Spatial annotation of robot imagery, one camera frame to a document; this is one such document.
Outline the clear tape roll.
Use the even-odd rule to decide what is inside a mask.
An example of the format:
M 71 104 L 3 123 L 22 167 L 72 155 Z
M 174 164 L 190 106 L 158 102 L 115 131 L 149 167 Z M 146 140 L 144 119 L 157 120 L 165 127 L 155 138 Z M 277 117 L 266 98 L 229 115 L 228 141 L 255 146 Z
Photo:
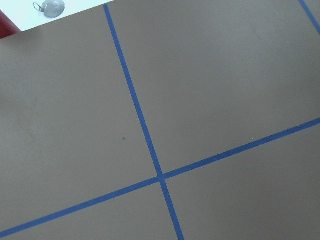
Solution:
M 33 7 L 46 18 L 54 19 L 63 14 L 66 4 L 63 0 L 45 0 L 42 4 L 32 3 Z

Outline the red cylinder tube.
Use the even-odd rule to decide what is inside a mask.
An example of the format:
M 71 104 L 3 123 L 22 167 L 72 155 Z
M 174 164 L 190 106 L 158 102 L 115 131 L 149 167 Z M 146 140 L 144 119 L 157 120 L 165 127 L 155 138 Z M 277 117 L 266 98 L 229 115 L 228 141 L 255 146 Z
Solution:
M 0 10 L 0 38 L 20 33 L 21 30 L 7 17 L 7 15 Z

